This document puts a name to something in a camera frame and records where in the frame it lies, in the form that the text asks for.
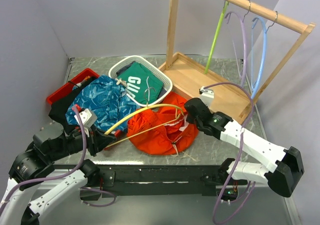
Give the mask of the yellow plastic hanger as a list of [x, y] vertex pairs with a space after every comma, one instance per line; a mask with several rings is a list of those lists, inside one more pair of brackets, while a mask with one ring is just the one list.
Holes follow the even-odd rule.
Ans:
[[139, 136], [139, 135], [141, 135], [141, 134], [143, 134], [143, 133], [146, 133], [146, 132], [151, 131], [151, 130], [153, 130], [153, 129], [159, 128], [159, 127], [161, 127], [161, 126], [165, 126], [165, 125], [171, 124], [171, 123], [176, 122], [176, 121], [179, 122], [179, 121], [180, 121], [180, 117], [182, 117], [182, 118], [185, 117], [185, 114], [184, 114], [183, 109], [182, 109], [181, 107], [179, 107], [179, 106], [174, 105], [174, 104], [158, 103], [158, 104], [149, 105], [148, 103], [146, 103], [146, 107], [140, 108], [140, 109], [138, 109], [138, 110], [130, 113], [129, 115], [127, 115], [126, 117], [124, 117], [123, 119], [121, 119], [119, 122], [115, 123], [115, 124], [114, 124], [109, 130], [107, 130], [104, 134], [105, 134], [105, 135], [109, 135], [118, 125], [120, 125], [120, 124], [128, 121], [129, 119], [131, 119], [132, 117], [135, 117], [135, 116], [138, 115], [138, 114], [143, 113], [144, 111], [152, 110], [152, 109], [155, 109], [155, 108], [161, 108], [161, 107], [171, 107], [171, 108], [175, 108], [175, 118], [172, 119], [172, 120], [166, 121], [166, 122], [164, 122], [164, 123], [158, 124], [158, 125], [156, 125], [156, 126], [150, 127], [149, 129], [143, 130], [143, 131], [141, 131], [141, 132], [136, 132], [136, 133], [132, 134], [131, 136], [127, 136], [127, 137], [125, 137], [125, 138], [123, 138], [123, 139], [120, 139], [120, 140], [118, 140], [118, 141], [116, 141], [116, 142], [113, 142], [113, 143], [107, 145], [107, 146], [104, 148], [104, 150], [107, 150], [108, 148], [110, 148], [110, 147], [112, 147], [112, 146], [114, 146], [114, 145], [117, 145], [117, 144], [119, 144], [119, 143], [121, 143], [121, 142], [124, 142], [124, 141], [126, 141], [126, 140], [129, 140], [129, 139], [134, 138], [134, 137], [136, 137], [136, 136]]

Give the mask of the orange drawstring shorts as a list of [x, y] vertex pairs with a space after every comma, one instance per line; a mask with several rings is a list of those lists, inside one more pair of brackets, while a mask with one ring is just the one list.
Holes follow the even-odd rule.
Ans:
[[149, 155], [177, 155], [189, 148], [199, 131], [195, 124], [186, 121], [184, 108], [187, 100], [175, 92], [170, 92], [164, 104], [180, 107], [183, 114], [174, 107], [163, 106], [157, 111], [151, 109], [136, 114], [127, 122], [127, 136], [140, 151]]

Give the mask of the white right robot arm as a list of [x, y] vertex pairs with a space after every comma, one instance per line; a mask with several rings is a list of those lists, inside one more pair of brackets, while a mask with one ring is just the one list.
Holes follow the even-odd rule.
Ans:
[[243, 128], [223, 112], [212, 113], [200, 98], [188, 100], [187, 121], [208, 136], [231, 144], [257, 160], [256, 163], [227, 158], [219, 167], [218, 180], [224, 184], [246, 180], [267, 184], [276, 194], [289, 198], [305, 170], [301, 152], [284, 148]]

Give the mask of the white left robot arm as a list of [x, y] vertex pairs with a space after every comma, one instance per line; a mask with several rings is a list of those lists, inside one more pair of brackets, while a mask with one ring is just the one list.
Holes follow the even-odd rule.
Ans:
[[[100, 168], [84, 155], [92, 156], [116, 141], [92, 126], [89, 135], [80, 127], [67, 135], [59, 123], [43, 127], [19, 154], [10, 170], [5, 194], [0, 203], [2, 225], [38, 225], [70, 193], [90, 190], [101, 181]], [[53, 175], [54, 163], [81, 152], [78, 164], [61, 175]]]

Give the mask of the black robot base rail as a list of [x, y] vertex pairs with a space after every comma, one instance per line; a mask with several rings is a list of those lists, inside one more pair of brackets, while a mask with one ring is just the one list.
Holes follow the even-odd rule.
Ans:
[[98, 165], [87, 186], [117, 196], [216, 196], [227, 178], [218, 165]]

